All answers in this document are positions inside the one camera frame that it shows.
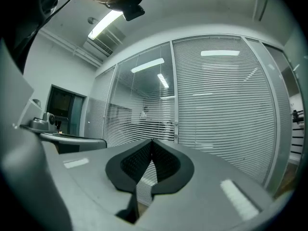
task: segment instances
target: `ceiling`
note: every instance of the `ceiling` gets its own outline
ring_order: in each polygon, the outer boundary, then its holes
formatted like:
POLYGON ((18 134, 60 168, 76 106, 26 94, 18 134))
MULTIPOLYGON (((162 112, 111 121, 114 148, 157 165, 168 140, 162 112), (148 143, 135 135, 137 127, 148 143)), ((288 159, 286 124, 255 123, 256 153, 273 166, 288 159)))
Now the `ceiling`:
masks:
MULTIPOLYGON (((59 0, 58 7, 66 1, 59 0)), ((260 1, 257 8, 258 13, 262 12, 264 6, 264 3, 260 1)), ((143 0, 141 6, 145 10, 145 15, 130 22, 127 22, 121 16, 108 28, 116 27, 125 37, 138 30, 138 28, 154 22, 157 23, 160 19, 180 13, 203 13, 205 16, 207 12, 230 13, 252 19, 255 4, 256 0, 143 0)), ((275 8, 275 4, 276 0, 269 0, 261 23, 272 32, 277 40, 284 44, 292 32, 293 24, 285 16, 284 10, 275 8)), ((88 18, 94 17, 97 21, 100 21, 109 12, 110 10, 104 5, 93 0, 72 0, 45 27, 67 41, 83 47, 88 34, 95 26, 88 23, 88 18)))

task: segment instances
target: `pipe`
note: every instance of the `pipe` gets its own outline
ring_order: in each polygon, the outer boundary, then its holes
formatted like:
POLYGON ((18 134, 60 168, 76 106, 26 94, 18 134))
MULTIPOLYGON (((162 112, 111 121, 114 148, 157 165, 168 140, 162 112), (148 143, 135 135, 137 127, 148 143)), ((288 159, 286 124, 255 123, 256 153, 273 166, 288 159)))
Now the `pipe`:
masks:
POLYGON ((252 21, 255 20, 256 13, 257 13, 257 7, 258 7, 258 0, 255 1, 255 7, 254 7, 254 13, 252 15, 252 21))
POLYGON ((64 49, 70 51, 73 53, 73 55, 76 55, 80 57, 81 59, 87 61, 88 63, 96 66, 99 68, 102 66, 103 62, 92 56, 91 54, 85 52, 82 48, 66 41, 65 39, 55 35, 54 33, 50 32, 49 30, 42 28, 39 32, 42 36, 48 38, 49 40, 55 42, 59 46, 63 47, 64 49))

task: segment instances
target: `metal frame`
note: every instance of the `metal frame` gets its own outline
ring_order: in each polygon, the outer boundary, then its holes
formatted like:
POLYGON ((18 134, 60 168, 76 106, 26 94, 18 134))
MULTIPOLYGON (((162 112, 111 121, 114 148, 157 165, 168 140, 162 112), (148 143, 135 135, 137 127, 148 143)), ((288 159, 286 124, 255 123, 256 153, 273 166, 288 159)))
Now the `metal frame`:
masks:
POLYGON ((178 93, 178 76, 175 64, 173 42, 170 41, 172 69, 173 69, 173 84, 174 84, 174 143, 179 143, 179 93, 178 93))
POLYGON ((47 105, 45 107, 45 111, 47 112, 49 109, 50 109, 50 105, 51 105, 51 98, 52 98, 52 95, 53 95, 53 92, 57 90, 59 92, 65 92, 65 93, 68 93, 71 95, 71 100, 70 100, 70 104, 69 104, 69 107, 68 107, 68 114, 67 114, 67 121, 68 121, 68 124, 67 124, 67 133, 70 134, 70 121, 71 121, 71 115, 72 115, 72 109, 73 109, 73 105, 74 105, 74 101, 75 101, 75 97, 78 96, 80 98, 82 98, 82 104, 84 103, 85 101, 85 96, 84 95, 79 95, 77 94, 76 92, 73 92, 73 91, 68 91, 64 88, 60 88, 58 86, 55 86, 55 85, 51 85, 51 88, 50 88, 50 91, 49 91, 49 95, 48 95, 48 100, 47 100, 47 105))
MULTIPOLYGON (((266 48, 266 46, 264 45, 264 43, 261 43, 261 44, 263 45, 263 47, 265 48, 266 52, 270 55, 271 59, 272 59, 272 60, 274 61, 274 63, 276 64, 276 68, 278 69, 278 71, 279 71, 279 73, 280 73, 280 77, 281 77, 281 80, 282 80, 282 82, 283 82, 283 84, 284 84, 284 88, 285 88, 285 90, 286 90, 286 92, 287 92, 287 94, 288 94, 288 103, 289 103, 289 109, 290 109, 290 107, 291 107, 291 105, 290 105, 290 95, 289 95, 289 91, 288 91, 287 85, 286 85, 286 83, 285 83, 285 81, 284 81, 284 78, 283 78, 283 76, 282 76, 282 72, 279 70, 279 67, 277 66, 277 63, 276 63, 275 59, 273 58, 273 56, 271 55, 271 53, 269 52, 269 50, 266 48)), ((291 120, 291 130, 292 130, 292 126, 293 126, 293 125, 292 125, 292 124, 293 124, 293 116, 292 116, 292 111, 291 111, 291 109, 290 109, 289 114, 290 114, 290 120, 291 120)), ((289 151, 289 156, 288 156, 288 158, 290 158, 291 147, 292 147, 292 139, 290 140, 290 146, 289 146, 290 151, 289 151)), ((285 172, 286 172, 287 165, 285 166, 283 175, 284 175, 285 172)))
POLYGON ((110 85, 109 85, 109 89, 108 89, 108 94, 107 94, 107 99, 106 99, 106 105, 105 105, 105 112, 104 112, 104 116, 103 116, 103 129, 102 129, 102 138, 104 136, 104 130, 105 130, 105 118, 106 118, 106 112, 107 112, 107 107, 108 107, 108 104, 110 102, 110 99, 111 99, 111 95, 110 95, 110 88, 113 86, 113 83, 115 81, 115 72, 117 71, 117 66, 118 64, 116 64, 115 66, 112 66, 112 67, 115 67, 114 69, 114 72, 112 73, 112 76, 111 76, 111 81, 110 81, 110 85))
POLYGON ((279 147, 280 147, 280 132, 281 132, 280 111, 279 111, 279 107, 278 107, 278 99, 277 99, 276 91, 275 91, 275 88, 273 86, 273 83, 271 81, 269 81, 270 77, 269 77, 269 73, 268 73, 267 69, 265 68, 265 64, 261 60, 258 53, 255 51, 255 49, 251 46, 249 41, 245 37, 243 37, 243 40, 246 42, 248 47, 251 49, 253 54, 256 56, 257 60, 259 61, 260 65, 261 65, 261 67, 263 68, 264 74, 265 74, 265 76, 268 80, 268 83, 269 83, 269 86, 270 86, 270 89, 271 89, 271 93, 272 93, 272 96, 273 96, 273 100, 274 100, 274 107, 275 107, 275 113, 276 113, 276 145, 275 145, 275 151, 274 151, 274 155, 273 155, 273 158, 272 158, 272 163, 271 163, 270 169, 269 169, 268 174, 266 176, 266 179, 263 183, 264 187, 267 188, 269 183, 270 183, 270 180, 273 176, 273 172, 274 172, 274 169, 275 169, 275 166, 276 166, 276 163, 277 163, 279 147))
POLYGON ((51 95, 52 95, 52 88, 53 88, 53 87, 56 88, 56 89, 59 89, 59 90, 62 90, 62 91, 71 93, 71 94, 73 94, 73 95, 80 96, 80 97, 84 98, 84 100, 85 100, 85 98, 87 97, 87 96, 82 95, 82 94, 79 94, 79 93, 77 93, 77 92, 70 91, 70 90, 67 90, 67 89, 65 89, 65 88, 62 88, 62 87, 56 86, 56 85, 54 85, 54 84, 51 84, 51 86, 50 86, 50 88, 49 88, 49 92, 48 92, 48 96, 47 96, 47 101, 46 101, 45 111, 44 111, 44 112, 47 112, 47 108, 49 107, 49 99, 50 99, 50 97, 51 97, 51 95))

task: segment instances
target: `air vent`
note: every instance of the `air vent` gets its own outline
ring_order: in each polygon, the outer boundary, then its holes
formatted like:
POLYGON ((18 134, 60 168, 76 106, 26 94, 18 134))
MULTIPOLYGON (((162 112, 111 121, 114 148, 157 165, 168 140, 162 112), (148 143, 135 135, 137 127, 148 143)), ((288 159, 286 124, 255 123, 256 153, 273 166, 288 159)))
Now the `air vent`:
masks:
POLYGON ((107 52, 109 55, 111 55, 113 53, 113 51, 108 48, 106 45, 104 45, 100 40, 98 40, 97 38, 94 40, 91 40, 94 44, 98 45, 101 49, 103 49, 105 52, 107 52))
POLYGON ((83 48, 104 61, 122 44, 124 38, 125 35, 117 27, 109 25, 94 40, 87 38, 83 48))

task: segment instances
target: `horizontal blinds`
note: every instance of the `horizontal blinds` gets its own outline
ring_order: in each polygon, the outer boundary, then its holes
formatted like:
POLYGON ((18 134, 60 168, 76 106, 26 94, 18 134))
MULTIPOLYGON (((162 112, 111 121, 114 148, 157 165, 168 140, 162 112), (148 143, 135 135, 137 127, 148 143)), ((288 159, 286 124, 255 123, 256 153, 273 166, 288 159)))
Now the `horizontal blinds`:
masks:
POLYGON ((85 137, 101 139, 109 87, 115 67, 96 77, 91 89, 85 122, 85 137))
MULTIPOLYGON (((174 141, 174 84, 169 44, 119 63, 110 95, 104 126, 108 147, 139 139, 174 141), (153 61, 160 64, 149 66, 153 61), (132 72, 140 66, 144 69, 132 72)), ((156 170, 151 163, 137 185, 138 201, 149 205, 150 189, 156 183, 156 170)))
POLYGON ((275 146, 275 115, 254 55, 237 37, 190 38, 173 45, 179 143, 220 156, 262 183, 275 146))

